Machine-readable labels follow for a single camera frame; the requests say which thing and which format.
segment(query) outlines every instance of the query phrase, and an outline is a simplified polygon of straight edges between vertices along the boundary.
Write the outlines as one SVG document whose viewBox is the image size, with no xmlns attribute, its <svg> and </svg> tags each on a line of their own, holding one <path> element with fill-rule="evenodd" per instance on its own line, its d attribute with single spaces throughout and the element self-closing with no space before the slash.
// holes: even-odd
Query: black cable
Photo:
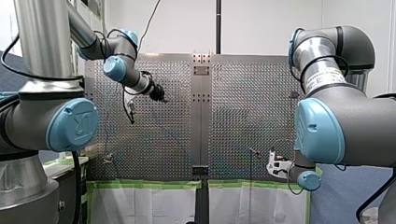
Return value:
<svg viewBox="0 0 396 224">
<path fill-rule="evenodd" d="M 76 175 L 76 206 L 73 217 L 73 224 L 78 224 L 79 209 L 81 207 L 81 167 L 79 166 L 78 154 L 76 151 L 72 152 L 72 156 Z"/>
<path fill-rule="evenodd" d="M 216 54 L 221 54 L 221 0 L 216 1 Z"/>
<path fill-rule="evenodd" d="M 108 34 L 107 34 L 107 38 L 109 38 L 111 36 L 111 34 L 113 34 L 113 32 L 119 32 L 120 34 L 123 34 L 123 37 L 125 37 L 129 43 L 131 43 L 133 46 L 136 47 L 136 44 L 134 43 L 134 41 L 131 39 L 131 37 L 129 37 L 125 32 L 123 32 L 120 29 L 112 29 Z"/>
<path fill-rule="evenodd" d="M 295 192 L 295 191 L 291 188 L 291 185 L 290 185 L 290 181 L 291 181 L 290 170 L 291 170 L 291 168 L 292 168 L 294 165 L 295 165 L 295 163 L 292 162 L 291 165 L 289 166 L 289 169 L 288 169 L 289 171 L 287 172 L 287 174 L 288 174 L 288 188 L 289 188 L 289 190 L 290 190 L 290 192 L 291 192 L 292 194 L 294 194 L 294 195 L 300 195 L 301 193 L 303 193 L 304 189 L 301 188 L 300 191 Z"/>
<path fill-rule="evenodd" d="M 9 51 L 15 46 L 15 44 L 18 42 L 19 39 L 20 39 L 20 35 L 17 34 L 15 39 L 6 48 L 6 50 L 3 52 L 3 55 L 1 56 L 1 64 L 8 71 L 13 72 L 13 73 L 18 74 L 18 75 L 23 76 L 23 77 L 35 78 L 35 79 L 45 80 L 45 81 L 73 81 L 73 80 L 79 80 L 79 79 L 83 78 L 83 76 L 76 76 L 76 77 L 41 77 L 41 76 L 37 76 L 37 75 L 31 75 L 31 74 L 24 73 L 22 71 L 19 71 L 19 70 L 15 69 L 15 68 L 9 66 L 8 64 L 6 64 L 6 57 L 7 57 L 8 53 L 9 53 Z"/>
<path fill-rule="evenodd" d="M 395 97 L 396 98 L 396 93 L 385 93 L 385 94 L 382 94 L 382 95 L 377 95 L 374 98 L 378 99 L 378 98 L 391 98 L 391 97 Z"/>
<path fill-rule="evenodd" d="M 250 180 L 250 187 L 251 187 L 251 181 L 253 181 L 253 151 L 250 152 L 250 165 L 249 165 L 249 180 Z"/>
<path fill-rule="evenodd" d="M 390 177 L 390 179 L 358 208 L 355 215 L 359 223 L 361 223 L 361 214 L 363 213 L 363 210 L 376 198 L 378 198 L 387 188 L 389 188 L 395 182 L 395 180 L 396 180 L 396 172 L 393 172 L 393 175 Z"/>
<path fill-rule="evenodd" d="M 2 107 L 0 107 L 0 113 L 2 113 L 3 111 L 5 111 L 6 109 L 8 109 L 10 106 L 12 105 L 17 105 L 20 103 L 19 99 L 13 100 L 10 103 L 8 103 L 7 105 L 4 105 Z"/>
<path fill-rule="evenodd" d="M 137 52 L 139 52 L 140 48 L 142 47 L 143 39 L 145 38 L 146 34 L 148 33 L 149 30 L 149 25 L 151 24 L 152 18 L 154 18 L 155 12 L 157 11 L 157 7 L 160 4 L 161 0 L 157 1 L 157 4 L 155 4 L 154 10 L 151 13 L 151 17 L 148 20 L 148 25 L 146 26 L 146 31 L 143 33 L 142 37 L 140 38 L 140 43 L 139 43 L 139 48 L 137 49 Z"/>
<path fill-rule="evenodd" d="M 106 36 L 102 32 L 100 32 L 100 31 L 93 31 L 93 32 L 102 36 L 102 39 L 100 40 L 100 51 L 101 51 L 102 56 L 104 58 L 103 63 L 105 63 L 106 62 L 106 58 L 107 58 L 107 49 L 110 48 L 110 44 L 108 43 L 108 40 L 107 40 Z M 102 44 L 103 41 L 105 41 L 105 44 L 106 44 L 105 45 L 105 50 L 103 50 L 103 44 Z"/>
<path fill-rule="evenodd" d="M 111 95 L 110 95 L 111 97 L 113 97 L 117 93 L 118 88 L 119 88 L 119 85 L 117 84 L 114 92 L 111 93 Z M 106 109 L 106 119 L 105 119 L 105 121 L 106 121 L 106 126 L 105 126 L 105 135 L 106 135 L 106 138 L 105 138 L 105 154 L 107 154 L 107 143 L 108 143 L 108 138 L 109 138 L 109 134 L 108 134 L 108 117 L 110 116 L 110 109 L 109 108 L 111 106 L 113 106 L 113 104 L 108 105 L 107 109 Z"/>
<path fill-rule="evenodd" d="M 316 63 L 319 60 L 325 59 L 325 58 L 334 58 L 335 60 L 341 61 L 344 64 L 344 66 L 346 67 L 346 70 L 345 70 L 345 73 L 344 73 L 344 77 L 347 76 L 347 74 L 349 72 L 349 63 L 343 57 L 338 56 L 338 55 L 324 55 L 324 56 L 317 57 L 317 58 L 311 60 L 309 63 L 307 63 L 306 66 L 304 67 L 303 71 L 301 72 L 301 75 L 300 75 L 300 87 L 301 87 L 303 93 L 305 93 L 304 75 L 305 75 L 306 70 L 312 64 Z"/>
<path fill-rule="evenodd" d="M 122 108 L 123 108 L 123 110 L 124 110 L 124 112 L 125 112 L 126 117 L 128 118 L 128 120 L 131 121 L 131 124 L 134 124 L 134 121 L 133 121 L 132 118 L 129 116 L 128 110 L 126 109 L 126 106 L 125 106 L 125 99 L 124 99 L 124 97 L 125 97 L 125 92 L 126 92 L 126 90 L 125 90 L 124 88 L 125 88 L 125 87 L 122 86 Z"/>
<path fill-rule="evenodd" d="M 344 172 L 347 169 L 347 167 L 345 165 L 344 165 L 344 168 L 341 168 L 338 165 L 334 165 L 334 166 L 335 166 L 335 168 L 337 168 L 338 170 L 340 170 L 342 172 Z"/>
<path fill-rule="evenodd" d="M 294 74 L 293 72 L 293 55 L 294 55 L 294 44 L 297 38 L 297 34 L 299 31 L 304 31 L 303 28 L 297 28 L 294 31 L 293 37 L 290 40 L 290 49 L 289 49 L 289 66 L 290 66 L 290 74 L 296 79 L 297 81 L 301 82 L 301 80 Z"/>
<path fill-rule="evenodd" d="M 151 74 L 150 72 L 148 72 L 148 71 L 140 71 L 140 72 L 141 72 L 143 75 L 145 75 L 145 76 L 149 76 L 150 80 L 152 80 L 152 74 Z M 123 84 L 122 84 L 122 89 L 123 89 L 123 91 L 124 91 L 125 93 L 127 93 L 128 95 L 138 95 L 138 94 L 140 94 L 141 92 L 143 92 L 143 91 L 141 91 L 141 92 L 133 93 L 133 92 L 127 91 L 127 90 L 125 89 L 125 85 L 123 85 Z"/>
<path fill-rule="evenodd" d="M 14 94 L 0 101 L 0 113 L 6 110 L 9 106 L 15 104 L 15 101 L 19 101 L 18 98 L 19 98 L 18 94 Z"/>
</svg>

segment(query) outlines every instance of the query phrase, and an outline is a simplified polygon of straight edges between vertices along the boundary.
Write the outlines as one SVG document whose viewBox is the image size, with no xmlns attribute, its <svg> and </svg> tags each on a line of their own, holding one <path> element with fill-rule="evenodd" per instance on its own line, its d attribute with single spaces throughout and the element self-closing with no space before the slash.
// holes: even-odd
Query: green tape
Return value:
<svg viewBox="0 0 396 224">
<path fill-rule="evenodd" d="M 146 180 L 100 180 L 87 182 L 89 189 L 199 189 L 200 181 L 146 181 Z"/>
<path fill-rule="evenodd" d="M 83 195 L 81 195 L 81 203 L 86 203 L 87 201 L 88 201 L 88 198 L 87 198 L 88 196 L 87 196 L 87 194 L 85 193 L 85 194 L 83 194 Z"/>
<path fill-rule="evenodd" d="M 317 167 L 317 169 L 315 170 L 315 172 L 317 172 L 318 175 L 322 176 L 323 175 L 323 171 Z"/>
<path fill-rule="evenodd" d="M 55 163 L 56 162 L 56 160 L 53 160 L 53 161 L 46 161 L 46 162 L 44 162 L 44 165 L 51 165 L 51 164 L 53 164 L 53 163 Z"/>
<path fill-rule="evenodd" d="M 289 189 L 287 183 L 273 181 L 248 181 L 248 180 L 209 180 L 212 189 L 254 187 L 261 189 Z M 292 189 L 301 189 L 297 184 L 290 183 Z"/>
<path fill-rule="evenodd" d="M 287 183 L 273 181 L 248 181 L 248 180 L 209 180 L 209 187 L 212 189 L 254 187 L 262 189 L 287 189 Z M 147 181 L 147 180 L 100 180 L 88 181 L 88 223 L 91 223 L 93 191 L 95 189 L 199 189 L 200 181 Z M 297 184 L 291 184 L 292 189 L 301 189 Z M 310 223 L 311 215 L 311 192 L 306 193 L 305 224 Z"/>
<path fill-rule="evenodd" d="M 74 165 L 73 159 L 64 159 L 59 162 L 61 165 Z"/>
</svg>

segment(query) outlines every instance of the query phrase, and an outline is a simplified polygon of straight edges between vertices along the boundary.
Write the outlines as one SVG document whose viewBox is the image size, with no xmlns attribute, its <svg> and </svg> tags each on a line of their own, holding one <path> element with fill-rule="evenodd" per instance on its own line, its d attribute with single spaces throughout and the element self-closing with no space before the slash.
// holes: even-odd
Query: white wall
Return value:
<svg viewBox="0 0 396 224">
<path fill-rule="evenodd" d="M 389 91 L 396 92 L 396 0 L 392 0 L 392 18 L 389 54 Z"/>
<path fill-rule="evenodd" d="M 4 50 L 18 33 L 14 1 L 1 0 L 0 6 L 0 50 Z M 11 53 L 21 56 L 21 45 L 18 43 Z"/>
<path fill-rule="evenodd" d="M 391 49 L 391 22 L 394 0 L 324 0 L 323 27 L 352 25 L 362 29 L 375 45 L 375 69 L 369 76 L 367 94 L 392 91 L 389 71 L 394 61 Z"/>
<path fill-rule="evenodd" d="M 223 0 L 221 53 L 287 55 L 296 28 L 321 27 L 321 5 L 319 0 Z"/>
<path fill-rule="evenodd" d="M 106 0 L 106 28 L 135 31 L 139 38 L 157 0 Z M 213 0 L 163 0 L 140 52 L 193 53 L 215 50 Z"/>
<path fill-rule="evenodd" d="M 106 28 L 144 33 L 157 0 L 105 1 Z M 285 55 L 291 32 L 320 28 L 318 0 L 227 0 L 222 3 L 222 53 Z M 215 0 L 161 1 L 141 52 L 192 53 L 216 48 Z"/>
</svg>

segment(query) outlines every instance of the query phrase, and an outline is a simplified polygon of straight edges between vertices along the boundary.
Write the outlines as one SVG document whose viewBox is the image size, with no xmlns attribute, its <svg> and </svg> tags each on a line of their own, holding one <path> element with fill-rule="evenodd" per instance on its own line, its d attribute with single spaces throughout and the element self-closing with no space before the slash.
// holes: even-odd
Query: blue joint cap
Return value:
<svg viewBox="0 0 396 224">
<path fill-rule="evenodd" d="M 111 56 L 106 59 L 103 71 L 109 78 L 122 82 L 126 76 L 126 65 L 119 56 Z"/>
<path fill-rule="evenodd" d="M 345 155 L 345 139 L 334 113 L 315 98 L 299 102 L 296 110 L 295 147 L 314 162 L 338 164 Z"/>
<path fill-rule="evenodd" d="M 123 31 L 124 34 L 123 34 L 123 33 L 120 33 L 120 34 L 121 34 L 121 35 L 128 35 L 128 37 L 132 39 L 132 41 L 134 42 L 134 44 L 137 45 L 137 44 L 139 43 L 139 38 L 137 37 L 137 34 L 136 34 L 135 32 L 133 32 L 133 31 L 127 31 L 127 30 L 123 30 L 123 29 L 121 29 L 121 31 Z"/>
<path fill-rule="evenodd" d="M 56 152 L 82 150 L 95 135 L 99 115 L 94 103 L 77 98 L 65 103 L 47 129 L 47 147 Z"/>
<path fill-rule="evenodd" d="M 313 171 L 304 171 L 299 174 L 297 184 L 308 191 L 315 191 L 320 188 L 320 176 Z"/>
<path fill-rule="evenodd" d="M 85 54 L 81 51 L 81 48 L 77 48 L 77 53 L 79 55 L 80 58 L 82 58 L 85 61 L 88 61 L 89 59 L 87 58 L 87 56 L 85 56 Z"/>
</svg>

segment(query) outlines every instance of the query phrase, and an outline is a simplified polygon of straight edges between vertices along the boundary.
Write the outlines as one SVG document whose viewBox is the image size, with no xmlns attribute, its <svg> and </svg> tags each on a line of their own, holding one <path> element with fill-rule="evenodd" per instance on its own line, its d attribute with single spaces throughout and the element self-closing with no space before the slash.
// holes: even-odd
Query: pegboard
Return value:
<svg viewBox="0 0 396 224">
<path fill-rule="evenodd" d="M 22 72 L 28 72 L 22 57 L 9 53 L 6 63 Z M 18 91 L 26 83 L 26 80 L 27 78 L 14 74 L 0 65 L 0 91 Z"/>
<path fill-rule="evenodd" d="M 87 95 L 101 117 L 89 179 L 191 179 L 191 62 L 191 55 L 139 55 L 136 68 L 150 71 L 169 102 L 138 96 L 133 125 L 122 109 L 121 85 L 103 75 L 102 62 L 87 66 L 94 76 Z"/>
<path fill-rule="evenodd" d="M 120 84 L 102 74 L 102 62 L 87 63 L 86 95 L 101 116 L 89 179 L 189 180 L 194 164 L 208 165 L 211 178 L 250 178 L 250 148 L 262 153 L 252 160 L 252 177 L 271 179 L 268 150 L 278 139 L 294 139 L 301 99 L 287 57 L 210 56 L 203 63 L 189 54 L 139 55 L 137 69 L 152 73 L 169 103 L 139 96 L 134 125 Z M 275 149 L 292 158 L 291 142 Z"/>
<path fill-rule="evenodd" d="M 293 158 L 294 110 L 301 98 L 287 57 L 213 56 L 210 177 L 271 179 L 265 169 L 271 147 Z M 261 156 L 250 158 L 250 149 Z"/>
</svg>

